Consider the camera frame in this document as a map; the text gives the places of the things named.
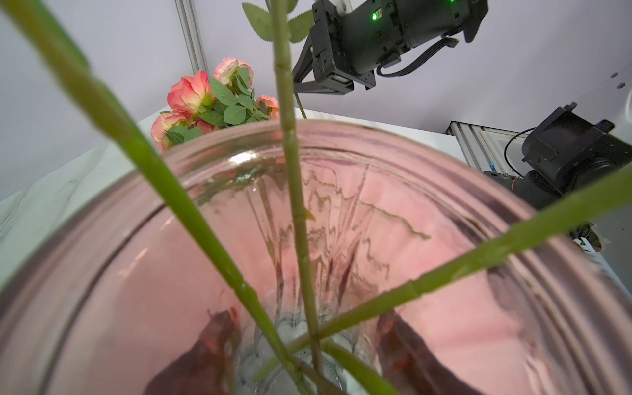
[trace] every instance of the white panel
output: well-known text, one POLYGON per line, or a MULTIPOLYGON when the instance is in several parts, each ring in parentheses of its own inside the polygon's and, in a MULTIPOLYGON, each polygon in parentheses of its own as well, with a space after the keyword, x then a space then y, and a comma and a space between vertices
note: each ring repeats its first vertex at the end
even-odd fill
MULTIPOLYGON (((251 0, 265 7, 264 0, 251 0)), ((361 1, 353 0, 356 8, 361 1)), ((311 7, 298 2, 297 11, 311 7)), ((209 68, 250 62, 255 86, 274 94, 272 46, 248 26, 241 1, 195 0, 209 68)), ((377 78, 369 91, 302 95, 306 108, 442 133, 451 120, 522 131, 602 83, 632 58, 630 0, 489 0, 473 43, 463 35, 411 75, 377 78)), ((398 70, 432 43, 403 57, 398 70)), ((292 45, 294 60, 301 44, 292 45)))
MULTIPOLYGON (((173 0, 50 0, 95 72, 136 120, 191 73, 173 0)), ((103 141, 0 12, 0 198, 103 141)))
POLYGON ((603 84, 583 94, 573 112, 590 123, 614 123, 610 135, 632 145, 632 60, 603 84))

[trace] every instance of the serrated leaf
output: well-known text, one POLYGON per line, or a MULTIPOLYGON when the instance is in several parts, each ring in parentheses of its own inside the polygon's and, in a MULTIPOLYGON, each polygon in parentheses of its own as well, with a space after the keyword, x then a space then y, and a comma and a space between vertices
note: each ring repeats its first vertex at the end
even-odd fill
POLYGON ((250 22, 250 26, 263 41, 272 42, 272 29, 270 29, 270 14, 263 8, 251 3, 242 3, 243 12, 250 22))
POLYGON ((301 42, 310 33, 314 26, 314 16, 312 10, 299 14, 296 18, 288 21, 289 41, 293 43, 301 42))
POLYGON ((308 221, 316 221, 316 217, 314 217, 312 212, 309 211, 307 207, 304 207, 304 209, 305 209, 305 219, 308 221))
POLYGON ((171 133, 177 133, 181 135, 182 138, 185 138, 185 134, 187 133, 188 128, 186 127, 186 123, 181 122, 179 125, 172 126, 168 131, 171 133))
POLYGON ((241 81, 244 83, 244 85, 246 85, 247 87, 250 86, 250 72, 248 71, 247 67, 240 67, 239 70, 237 70, 237 77, 241 78, 241 81))
POLYGON ((224 115, 215 110, 200 114, 200 118, 209 125, 226 126, 226 123, 224 123, 224 115))
POLYGON ((234 106, 237 104, 237 98, 235 98, 231 90, 225 87, 220 81, 217 81, 214 77, 210 77, 209 82, 210 89, 213 91, 215 97, 217 97, 217 100, 227 106, 234 106))
POLYGON ((224 122, 229 125, 239 125, 246 119, 246 109, 241 106, 230 106, 224 110, 224 122))
POLYGON ((237 86, 242 93, 250 95, 250 90, 246 88, 246 85, 243 82, 241 82, 241 78, 239 78, 239 76, 235 77, 235 81, 237 81, 237 86))
POLYGON ((200 136, 202 136, 202 131, 197 126, 191 129, 186 129, 186 131, 182 133, 182 137, 185 138, 185 143, 189 140, 193 140, 194 138, 200 137, 200 136))
POLYGON ((221 102, 221 101, 216 101, 215 104, 213 104, 213 110, 219 112, 220 114, 224 114, 224 110, 226 109, 226 106, 221 102))
POLYGON ((257 106, 257 109, 259 111, 261 111, 264 114, 268 113, 268 106, 264 103, 264 102, 259 102, 259 105, 257 106))
POLYGON ((288 0, 288 14, 294 11, 297 3, 298 3, 298 0, 288 0))
POLYGON ((185 137, 177 131, 167 130, 167 137, 169 138, 169 141, 174 144, 182 144, 185 142, 185 137))
POLYGON ((241 94, 239 95, 237 100, 239 101, 239 104, 246 107, 247 109, 249 110, 255 109, 255 103, 254 101, 252 101, 252 97, 250 97, 249 95, 241 94))
POLYGON ((255 114, 257 114, 257 116, 260 117, 260 118, 270 119, 270 116, 268 114, 266 114, 265 112, 261 112, 259 110, 255 110, 255 114))

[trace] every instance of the artificial rose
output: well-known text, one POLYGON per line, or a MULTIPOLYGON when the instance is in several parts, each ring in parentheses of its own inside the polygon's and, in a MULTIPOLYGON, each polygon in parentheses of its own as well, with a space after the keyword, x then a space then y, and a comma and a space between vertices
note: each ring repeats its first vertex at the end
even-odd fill
POLYGON ((241 67, 245 67, 248 69, 248 75, 250 76, 250 88, 252 88, 252 79, 255 76, 254 71, 250 65, 246 62, 238 61, 235 58, 226 58, 222 60, 222 63, 217 66, 215 69, 215 73, 213 74, 213 78, 217 81, 220 81, 224 85, 232 85, 231 79, 233 75, 237 72, 241 67))
POLYGON ((214 130, 215 130, 215 126, 213 126, 213 125, 209 125, 208 123, 206 123, 206 122, 204 122, 204 121, 202 121, 202 120, 197 121, 197 122, 195 123, 195 126, 197 126, 198 128, 200 128, 200 130, 202 131, 202 134, 203 134, 203 135, 208 135, 210 132, 212 132, 212 131, 214 131, 214 130))
POLYGON ((257 101, 255 102, 255 106, 259 108, 259 103, 263 102, 268 107, 268 115, 271 119, 280 119, 281 112, 279 111, 279 102, 270 96, 261 95, 257 97, 257 101))
POLYGON ((186 123, 186 116, 180 111, 171 111, 169 113, 160 114, 154 125, 152 126, 152 137, 156 142, 156 147, 162 152, 166 152, 173 143, 167 137, 167 130, 172 126, 178 125, 181 122, 186 123))
POLYGON ((204 70, 198 71, 193 77, 182 77, 167 95, 169 107, 188 117, 198 112, 202 104, 210 104, 212 99, 209 75, 204 70))

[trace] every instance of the white marble table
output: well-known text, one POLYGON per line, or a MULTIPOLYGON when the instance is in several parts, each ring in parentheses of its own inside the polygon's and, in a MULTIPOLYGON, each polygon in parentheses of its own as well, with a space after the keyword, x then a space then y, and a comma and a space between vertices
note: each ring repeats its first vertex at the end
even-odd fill
MULTIPOLYGON (((329 119, 370 126, 416 140, 463 162, 454 136, 305 110, 308 119, 329 119)), ((150 138, 159 111, 138 123, 150 138)), ((302 115, 296 110, 296 116, 302 115)), ((113 143, 104 143, 61 166, 28 188, 0 201, 0 289, 34 250, 78 209, 132 170, 113 143)))

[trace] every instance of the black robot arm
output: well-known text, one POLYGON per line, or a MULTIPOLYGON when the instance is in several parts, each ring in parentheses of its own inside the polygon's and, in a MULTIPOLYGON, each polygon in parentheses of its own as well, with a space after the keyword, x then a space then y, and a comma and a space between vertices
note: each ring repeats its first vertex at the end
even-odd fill
POLYGON ((339 16, 328 0, 312 6, 312 27, 294 67, 296 93, 344 95, 358 82, 375 86, 381 74, 401 55, 435 37, 442 37, 405 69, 383 76, 407 75, 463 32, 471 42, 487 14, 487 0, 367 0, 350 14, 339 16), (314 81, 303 82, 313 71, 314 81))

